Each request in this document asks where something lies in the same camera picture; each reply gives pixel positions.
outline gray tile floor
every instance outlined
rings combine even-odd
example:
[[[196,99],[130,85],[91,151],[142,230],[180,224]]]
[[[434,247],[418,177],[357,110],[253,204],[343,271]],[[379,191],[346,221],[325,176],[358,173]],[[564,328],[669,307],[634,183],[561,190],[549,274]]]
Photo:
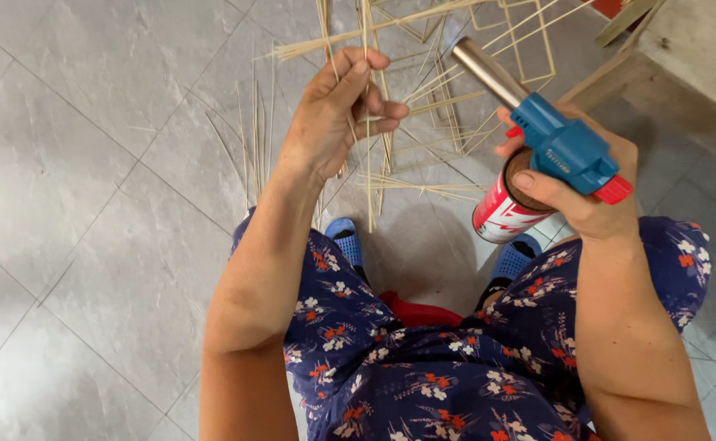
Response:
[[[424,4],[387,9],[401,15]],[[482,25],[497,13],[484,6]],[[334,0],[333,11],[334,32],[356,28],[351,1]],[[239,158],[240,134],[252,130],[254,78],[265,105],[274,90],[266,133],[278,152],[323,57],[274,65],[257,57],[317,38],[316,16],[308,0],[0,0],[0,439],[196,439],[203,320],[245,212],[243,182],[220,138]],[[475,31],[468,17],[448,17],[443,51],[461,35],[497,35]],[[616,46],[591,44],[604,24],[583,9],[549,27],[558,75],[544,95],[557,98],[611,56]],[[380,44],[394,58],[428,49],[398,28],[381,32]],[[545,71],[539,45],[525,47],[527,77]],[[513,56],[502,57],[512,65]],[[433,78],[431,62],[419,75],[422,60],[414,60],[388,73],[392,97]],[[459,79],[454,94],[476,90]],[[496,105],[483,96],[456,112],[475,125]],[[640,146],[642,209],[700,223],[712,237],[712,285],[683,337],[716,439],[716,157],[623,100],[594,115]],[[428,115],[405,122],[423,141],[440,136],[430,125]],[[355,171],[367,159],[376,167],[379,150],[353,149],[352,172],[326,186],[323,226],[335,216],[366,224]],[[424,158],[414,151],[399,161]],[[500,166],[480,148],[396,177],[484,183]],[[468,312],[496,248],[471,231],[471,205],[404,190],[385,198],[377,230],[362,232],[372,283]],[[571,231],[553,216],[532,234],[545,247]]]

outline gas can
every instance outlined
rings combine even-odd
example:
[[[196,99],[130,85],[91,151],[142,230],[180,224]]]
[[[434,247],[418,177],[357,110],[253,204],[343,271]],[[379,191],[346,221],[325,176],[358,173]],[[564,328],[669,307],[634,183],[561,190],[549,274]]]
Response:
[[[529,169],[533,151],[522,147],[508,158],[502,173],[472,212],[472,227],[491,243],[509,243],[516,236],[556,213],[556,209],[525,195],[512,177]]]

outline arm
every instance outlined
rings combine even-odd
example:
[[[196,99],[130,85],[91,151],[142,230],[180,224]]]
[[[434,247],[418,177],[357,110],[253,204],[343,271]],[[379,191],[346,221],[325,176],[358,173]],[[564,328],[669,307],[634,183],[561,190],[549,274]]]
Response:
[[[578,109],[560,110],[600,134],[611,145],[620,174],[635,184],[635,145]],[[509,122],[506,110],[499,115]],[[518,147],[520,140],[509,140],[497,153],[509,155]],[[685,347],[652,285],[633,197],[606,205],[531,170],[513,182],[562,211],[583,240],[576,301],[578,375],[600,436],[610,441],[709,439]]]
[[[409,112],[383,102],[369,66],[389,60],[343,49],[306,87],[281,155],[249,226],[222,273],[206,317],[200,380],[200,439],[297,439],[282,343],[290,324],[308,231],[325,181],[353,143],[348,116],[384,116],[371,134],[388,132]],[[337,83],[333,70],[342,81]],[[355,127],[358,138],[366,127]]]

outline navy blue floral dress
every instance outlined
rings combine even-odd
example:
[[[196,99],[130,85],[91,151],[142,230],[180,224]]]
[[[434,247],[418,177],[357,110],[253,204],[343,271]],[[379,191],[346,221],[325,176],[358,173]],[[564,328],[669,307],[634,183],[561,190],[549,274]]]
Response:
[[[639,224],[657,295],[681,332],[704,300],[708,236],[667,217]],[[457,327],[403,328],[338,246],[312,230],[284,344],[308,439],[598,439],[582,421],[578,380],[580,251],[575,240],[543,252]]]

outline blue sandal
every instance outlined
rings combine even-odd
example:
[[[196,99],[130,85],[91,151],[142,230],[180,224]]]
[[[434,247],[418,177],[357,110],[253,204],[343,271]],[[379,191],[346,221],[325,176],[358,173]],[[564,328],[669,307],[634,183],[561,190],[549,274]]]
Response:
[[[529,245],[529,248],[535,253],[535,256],[540,255],[540,244],[534,237],[522,234],[517,238],[513,239],[513,242],[502,245],[500,255],[497,257],[497,264],[491,270],[491,277],[489,280],[494,280],[497,277],[506,277],[510,280],[515,279],[519,275],[522,269],[532,261],[532,258],[525,256],[516,248],[513,248],[513,243],[523,242]]]
[[[343,236],[339,233],[351,232],[352,235],[335,238],[336,236]],[[325,229],[325,236],[329,237],[336,245],[339,245],[341,252],[344,257],[347,257],[347,261],[352,266],[363,266],[363,255],[360,252],[360,241],[358,240],[358,230],[355,228],[352,220],[349,217],[339,217],[331,221],[328,228]]]

